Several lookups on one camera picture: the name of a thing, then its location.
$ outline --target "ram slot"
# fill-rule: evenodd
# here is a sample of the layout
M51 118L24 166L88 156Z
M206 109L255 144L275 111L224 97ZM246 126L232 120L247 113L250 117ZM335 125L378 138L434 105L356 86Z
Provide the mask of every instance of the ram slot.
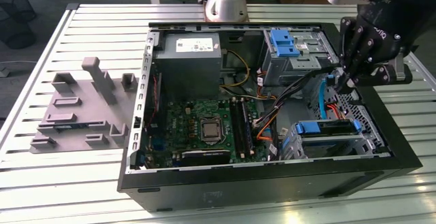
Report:
M242 158L246 157L244 154L244 133L243 133L243 126L240 123L242 119L242 110L240 110L240 103L236 100L236 98L232 98L230 100L230 105L231 105L231 118L232 118L232 131L234 131L234 138L235 138L235 150L236 150L236 155Z
M231 99L231 116L235 137L235 150L240 158L254 155L254 142L251 133L251 123L244 101Z
M243 129L244 129L244 151L247 155L254 155L255 150L254 150L254 140L252 140L252 127L251 127L251 122L248 120L248 111L247 111L247 106L246 102L242 99L240 101L242 105L242 110L243 110Z

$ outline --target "aluminum extrusion table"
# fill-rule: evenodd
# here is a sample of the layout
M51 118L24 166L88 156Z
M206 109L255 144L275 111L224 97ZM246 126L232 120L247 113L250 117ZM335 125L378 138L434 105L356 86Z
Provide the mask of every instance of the aluminum extrusion table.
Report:
M436 82L414 56L410 85L378 91L423 168L342 198L148 213L116 192L122 149L32 155L30 142L55 91L56 71L90 79L82 58L98 56L111 77L140 73L148 23L203 21L198 5L80 5L67 10L0 131L0 222L435 223ZM334 22L355 6L250 5L251 21Z

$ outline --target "open computer tower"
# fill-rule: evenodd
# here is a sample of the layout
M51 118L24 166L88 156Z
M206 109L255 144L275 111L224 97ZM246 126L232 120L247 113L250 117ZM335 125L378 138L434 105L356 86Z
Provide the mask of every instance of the open computer tower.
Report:
M148 211L346 196L422 167L334 24L151 23L119 191Z

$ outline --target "white cable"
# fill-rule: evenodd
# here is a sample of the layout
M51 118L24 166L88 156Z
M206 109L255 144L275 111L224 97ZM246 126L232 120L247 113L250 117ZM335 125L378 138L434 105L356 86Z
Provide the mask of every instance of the white cable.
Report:
M35 61L10 61L10 62L0 62L0 64L3 64L3 63L16 63L16 62L38 63L38 62L35 62Z

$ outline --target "power supply label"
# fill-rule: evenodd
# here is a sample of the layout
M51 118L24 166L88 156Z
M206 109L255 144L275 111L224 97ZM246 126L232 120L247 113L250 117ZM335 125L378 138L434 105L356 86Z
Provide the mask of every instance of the power supply label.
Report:
M176 52L212 52L212 38L178 39Z

